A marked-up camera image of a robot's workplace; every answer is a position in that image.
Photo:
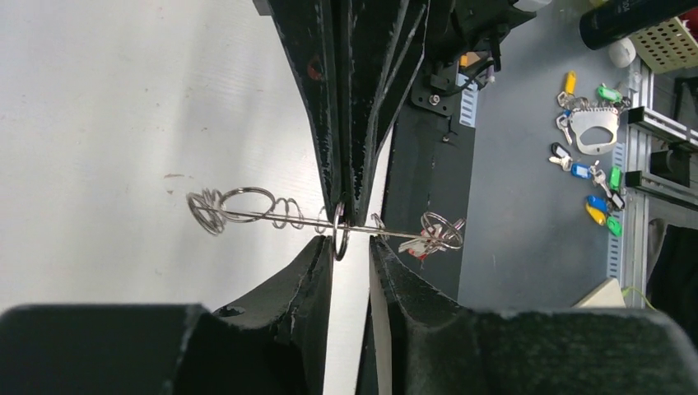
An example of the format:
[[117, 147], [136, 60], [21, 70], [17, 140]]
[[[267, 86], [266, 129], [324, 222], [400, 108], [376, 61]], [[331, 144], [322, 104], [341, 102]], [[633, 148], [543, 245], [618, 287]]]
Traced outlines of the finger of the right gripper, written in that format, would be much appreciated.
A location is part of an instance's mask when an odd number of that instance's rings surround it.
[[317, 0], [254, 1], [270, 16], [309, 119], [326, 214], [342, 201], [342, 176], [333, 2]]

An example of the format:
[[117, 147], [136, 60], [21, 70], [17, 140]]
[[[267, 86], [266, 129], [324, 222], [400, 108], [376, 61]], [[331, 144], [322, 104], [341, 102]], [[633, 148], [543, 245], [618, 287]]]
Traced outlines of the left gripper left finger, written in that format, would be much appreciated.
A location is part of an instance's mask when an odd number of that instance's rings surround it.
[[333, 242], [210, 311], [200, 304], [25, 304], [1, 316], [4, 394], [320, 394]]

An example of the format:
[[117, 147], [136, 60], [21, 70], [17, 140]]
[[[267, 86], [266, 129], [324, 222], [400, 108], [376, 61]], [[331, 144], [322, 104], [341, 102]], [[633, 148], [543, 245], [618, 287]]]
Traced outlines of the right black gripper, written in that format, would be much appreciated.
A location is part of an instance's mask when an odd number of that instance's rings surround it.
[[342, 163], [339, 196], [345, 221], [363, 225], [377, 155], [424, 57], [425, 32], [425, 56], [431, 62], [452, 63], [468, 52], [500, 56], [504, 38], [537, 13], [506, 0], [334, 4]]

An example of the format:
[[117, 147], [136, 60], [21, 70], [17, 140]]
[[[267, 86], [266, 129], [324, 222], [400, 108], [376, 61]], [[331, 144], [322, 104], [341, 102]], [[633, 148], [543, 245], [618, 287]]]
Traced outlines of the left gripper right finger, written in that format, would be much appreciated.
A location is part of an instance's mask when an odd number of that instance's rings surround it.
[[359, 394], [694, 394], [697, 353], [647, 309], [470, 309], [369, 242]]

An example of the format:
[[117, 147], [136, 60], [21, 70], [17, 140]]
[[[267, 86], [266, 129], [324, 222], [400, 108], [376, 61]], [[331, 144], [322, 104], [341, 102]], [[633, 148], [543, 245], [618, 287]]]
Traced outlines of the red tagged key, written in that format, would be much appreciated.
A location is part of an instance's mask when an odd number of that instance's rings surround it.
[[444, 243], [438, 239], [449, 240], [450, 236], [444, 232], [441, 224], [432, 225], [421, 231], [421, 236], [434, 236], [434, 239], [410, 239], [398, 246], [399, 253], [408, 253], [414, 258], [424, 260], [428, 255], [436, 251], [445, 251]]

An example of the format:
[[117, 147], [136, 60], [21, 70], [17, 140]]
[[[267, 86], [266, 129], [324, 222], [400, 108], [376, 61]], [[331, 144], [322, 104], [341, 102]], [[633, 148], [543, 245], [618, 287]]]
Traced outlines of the metal key ring disc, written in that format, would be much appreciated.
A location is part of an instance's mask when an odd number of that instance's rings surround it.
[[421, 231], [429, 226], [441, 224], [444, 232], [450, 236], [449, 240], [438, 239], [444, 243], [445, 251], [459, 250], [464, 244], [461, 229], [465, 220], [459, 218], [456, 221], [448, 221], [432, 211], [421, 214], [419, 230], [403, 231], [390, 230], [376, 213], [370, 215], [368, 225], [350, 225], [345, 220], [342, 203], [337, 204], [330, 216], [325, 208], [321, 208], [316, 216], [305, 216], [294, 198], [277, 197], [271, 191], [260, 187], [235, 188], [227, 192], [204, 188], [199, 192], [187, 193], [186, 203], [195, 221], [210, 235], [222, 234], [229, 224], [261, 221], [269, 222], [278, 230], [311, 228], [318, 235], [327, 235], [334, 239], [334, 256], [338, 260], [343, 259], [348, 249], [349, 236], [355, 233], [375, 236], [384, 242], [398, 239], [399, 246], [410, 239], [434, 239], [434, 236], [421, 236]]

